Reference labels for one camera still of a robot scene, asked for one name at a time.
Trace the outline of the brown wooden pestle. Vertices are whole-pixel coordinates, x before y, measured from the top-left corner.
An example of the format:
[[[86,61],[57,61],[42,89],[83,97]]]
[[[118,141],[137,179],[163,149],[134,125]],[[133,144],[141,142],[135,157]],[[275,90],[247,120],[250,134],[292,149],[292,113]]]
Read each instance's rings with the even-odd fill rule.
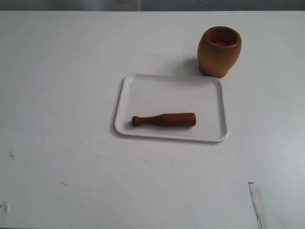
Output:
[[[132,125],[156,125],[163,127],[190,127],[196,125],[195,113],[168,113],[150,117],[132,117]]]

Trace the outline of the red object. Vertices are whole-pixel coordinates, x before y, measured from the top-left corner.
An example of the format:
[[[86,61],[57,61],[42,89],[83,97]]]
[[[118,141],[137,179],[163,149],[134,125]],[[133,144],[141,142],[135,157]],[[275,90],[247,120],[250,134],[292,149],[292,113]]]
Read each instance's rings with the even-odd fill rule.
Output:
[[[215,44],[221,45],[221,46],[227,46],[227,43],[225,43],[225,42],[215,42]]]

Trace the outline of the wooden mortar cup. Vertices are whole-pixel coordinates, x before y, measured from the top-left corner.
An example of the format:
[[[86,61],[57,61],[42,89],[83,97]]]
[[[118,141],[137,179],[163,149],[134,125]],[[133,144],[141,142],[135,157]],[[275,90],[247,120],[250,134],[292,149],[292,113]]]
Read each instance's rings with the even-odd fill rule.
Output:
[[[215,44],[225,42],[227,46]],[[197,48],[198,68],[201,74],[223,78],[240,56],[242,39],[229,27],[216,26],[205,31]]]

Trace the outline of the white plastic tray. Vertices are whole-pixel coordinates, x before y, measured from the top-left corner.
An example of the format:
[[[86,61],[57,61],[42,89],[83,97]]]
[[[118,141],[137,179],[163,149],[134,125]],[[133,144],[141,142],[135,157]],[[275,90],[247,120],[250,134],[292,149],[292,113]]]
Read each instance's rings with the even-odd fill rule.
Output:
[[[132,126],[132,117],[195,113],[193,127]],[[122,135],[218,143],[228,137],[221,82],[210,76],[130,74],[114,120]]]

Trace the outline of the grey backdrop curtain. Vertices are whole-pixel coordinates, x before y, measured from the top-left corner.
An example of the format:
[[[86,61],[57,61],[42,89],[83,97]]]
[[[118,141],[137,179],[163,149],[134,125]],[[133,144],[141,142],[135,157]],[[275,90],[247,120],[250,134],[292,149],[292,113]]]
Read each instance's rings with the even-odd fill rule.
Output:
[[[1,10],[271,11],[304,10],[303,0],[2,0]]]

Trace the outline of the clear tape strip right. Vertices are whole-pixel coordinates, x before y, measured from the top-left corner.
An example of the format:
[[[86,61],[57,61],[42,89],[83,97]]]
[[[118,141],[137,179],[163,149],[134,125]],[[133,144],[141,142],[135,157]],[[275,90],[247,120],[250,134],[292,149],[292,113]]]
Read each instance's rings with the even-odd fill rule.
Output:
[[[257,224],[259,229],[264,228],[264,203],[260,189],[254,182],[249,182],[249,192],[251,196],[254,213],[256,216]]]

